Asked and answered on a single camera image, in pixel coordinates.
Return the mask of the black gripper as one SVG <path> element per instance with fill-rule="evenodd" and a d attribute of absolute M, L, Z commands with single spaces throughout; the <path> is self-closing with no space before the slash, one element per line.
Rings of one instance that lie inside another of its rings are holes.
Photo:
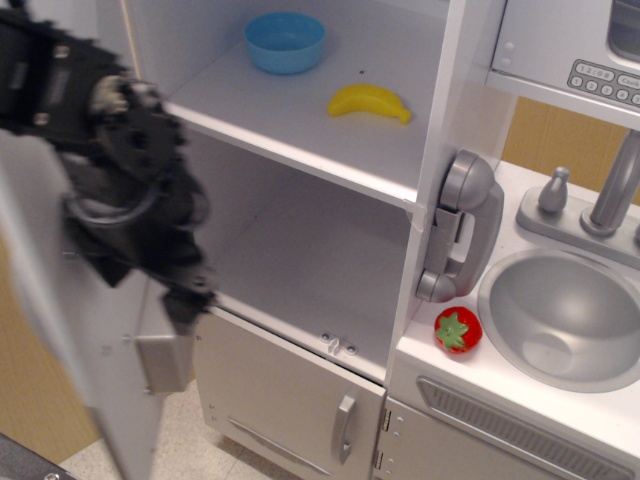
<path fill-rule="evenodd" d="M 77 197 L 63 200 L 66 233 L 111 288 L 132 270 L 166 287 L 162 304 L 177 334 L 190 335 L 214 299 L 213 274 L 191 231 L 164 216 L 158 204 L 128 212 L 94 211 Z"/>

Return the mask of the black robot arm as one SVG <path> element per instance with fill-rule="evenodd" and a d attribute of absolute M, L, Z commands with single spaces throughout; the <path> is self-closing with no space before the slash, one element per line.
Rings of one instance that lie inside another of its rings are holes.
<path fill-rule="evenodd" d="M 71 184 L 65 231 L 99 276 L 116 286 L 132 270 L 149 275 L 175 331 L 189 334 L 214 298 L 194 240 L 209 203 L 157 89 L 12 1 L 1 11 L 1 126 L 53 147 Z"/>

